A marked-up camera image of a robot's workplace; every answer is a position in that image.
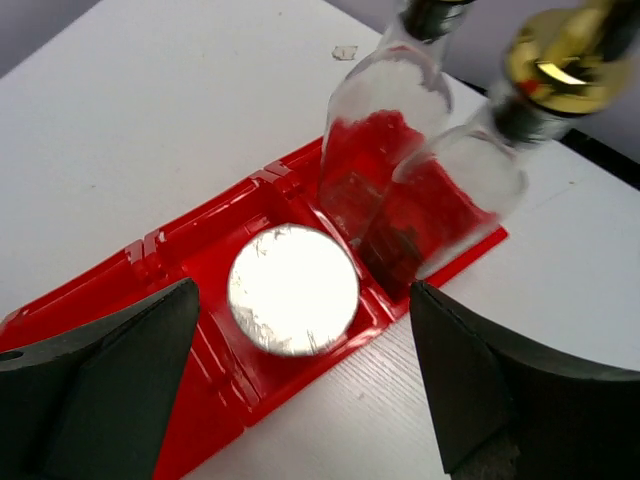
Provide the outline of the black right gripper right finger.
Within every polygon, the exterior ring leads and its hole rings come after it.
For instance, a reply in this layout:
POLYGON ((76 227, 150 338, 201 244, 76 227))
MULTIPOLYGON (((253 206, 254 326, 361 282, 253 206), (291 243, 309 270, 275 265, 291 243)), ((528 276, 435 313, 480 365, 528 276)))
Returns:
POLYGON ((423 282, 410 321, 453 479, 635 479, 639 375, 561 352, 423 282))

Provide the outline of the tall white powder shaker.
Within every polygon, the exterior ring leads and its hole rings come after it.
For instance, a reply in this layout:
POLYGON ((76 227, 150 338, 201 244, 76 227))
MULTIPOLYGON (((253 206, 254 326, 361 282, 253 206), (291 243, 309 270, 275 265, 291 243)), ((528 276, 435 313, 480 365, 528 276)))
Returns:
POLYGON ((327 234, 293 223, 254 236, 227 282, 239 329, 259 349, 285 357, 329 350, 352 324, 359 294, 346 251, 327 234))

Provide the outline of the dark sauce bottle gold pourer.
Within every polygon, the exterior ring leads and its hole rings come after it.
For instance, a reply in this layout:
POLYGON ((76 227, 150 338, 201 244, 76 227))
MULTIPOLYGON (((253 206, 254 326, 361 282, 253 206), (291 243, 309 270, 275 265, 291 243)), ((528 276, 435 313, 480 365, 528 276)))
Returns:
POLYGON ((409 149, 393 172, 358 248, 392 301, 495 231, 527 190, 527 157, 624 91, 638 33, 635 1, 587 1, 525 21, 486 102, 409 149))

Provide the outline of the clear bottle gold pourer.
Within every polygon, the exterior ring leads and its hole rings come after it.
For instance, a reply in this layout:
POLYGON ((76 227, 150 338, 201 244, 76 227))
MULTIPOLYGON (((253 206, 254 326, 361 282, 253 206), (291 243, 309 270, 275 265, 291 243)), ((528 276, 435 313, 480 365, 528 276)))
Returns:
POLYGON ((441 71, 468 1, 402 1, 376 49, 329 99, 318 203, 352 247, 362 240, 396 166, 440 133, 453 110, 441 71))

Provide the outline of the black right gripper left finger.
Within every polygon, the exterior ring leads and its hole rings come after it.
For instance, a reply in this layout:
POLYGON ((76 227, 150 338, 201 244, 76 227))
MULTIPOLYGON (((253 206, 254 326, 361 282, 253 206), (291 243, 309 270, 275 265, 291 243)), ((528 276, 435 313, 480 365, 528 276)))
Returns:
POLYGON ((199 313, 183 279, 2 352, 2 478, 152 478, 199 313))

